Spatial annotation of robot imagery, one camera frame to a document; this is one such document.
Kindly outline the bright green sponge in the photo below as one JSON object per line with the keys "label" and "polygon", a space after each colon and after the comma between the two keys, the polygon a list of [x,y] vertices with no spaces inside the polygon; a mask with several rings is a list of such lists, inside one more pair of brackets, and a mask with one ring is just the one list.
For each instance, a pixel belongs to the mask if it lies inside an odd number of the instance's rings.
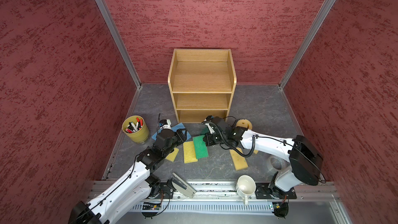
{"label": "bright green sponge", "polygon": [[208,149],[204,139],[204,135],[193,137],[193,144],[195,149],[195,156],[197,159],[209,157]]}

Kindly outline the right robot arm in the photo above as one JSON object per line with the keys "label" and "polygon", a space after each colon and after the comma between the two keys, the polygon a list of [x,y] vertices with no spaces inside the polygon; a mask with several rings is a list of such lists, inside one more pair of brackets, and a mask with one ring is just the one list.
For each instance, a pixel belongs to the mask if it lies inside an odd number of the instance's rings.
{"label": "right robot arm", "polygon": [[281,198],[299,184],[317,186],[325,183],[321,173],[323,157],[306,137],[277,138],[261,134],[237,124],[229,125],[223,118],[207,116],[202,122],[208,128],[204,142],[207,146],[220,145],[243,158],[254,151],[264,152],[288,162],[288,166],[276,172],[268,185],[268,193]]}

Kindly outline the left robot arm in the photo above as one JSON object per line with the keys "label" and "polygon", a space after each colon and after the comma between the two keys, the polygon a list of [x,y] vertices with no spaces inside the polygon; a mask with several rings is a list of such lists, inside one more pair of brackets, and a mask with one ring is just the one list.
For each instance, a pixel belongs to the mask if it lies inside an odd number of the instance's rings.
{"label": "left robot arm", "polygon": [[153,176],[166,157],[187,140],[185,128],[163,129],[152,146],[138,154],[133,165],[115,183],[88,203],[80,201],[70,214],[69,224],[114,224],[128,210],[150,195],[155,196],[160,180]]}

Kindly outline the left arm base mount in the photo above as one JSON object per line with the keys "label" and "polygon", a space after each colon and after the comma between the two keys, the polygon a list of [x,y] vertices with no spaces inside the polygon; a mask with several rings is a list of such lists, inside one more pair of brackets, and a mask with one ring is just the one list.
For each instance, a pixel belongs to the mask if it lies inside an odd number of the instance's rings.
{"label": "left arm base mount", "polygon": [[173,187],[172,183],[169,182],[159,182],[153,185],[151,192],[147,199],[164,199],[172,198],[176,189]]}

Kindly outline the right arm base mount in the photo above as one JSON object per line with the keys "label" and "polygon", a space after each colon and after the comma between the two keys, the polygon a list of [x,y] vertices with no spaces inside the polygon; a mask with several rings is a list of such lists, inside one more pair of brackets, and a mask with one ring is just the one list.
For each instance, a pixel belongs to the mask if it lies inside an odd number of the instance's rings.
{"label": "right arm base mount", "polygon": [[289,200],[289,199],[297,199],[294,188],[291,188],[289,191],[284,192],[279,188],[270,187],[269,183],[256,183],[256,191],[255,191],[257,200]]}

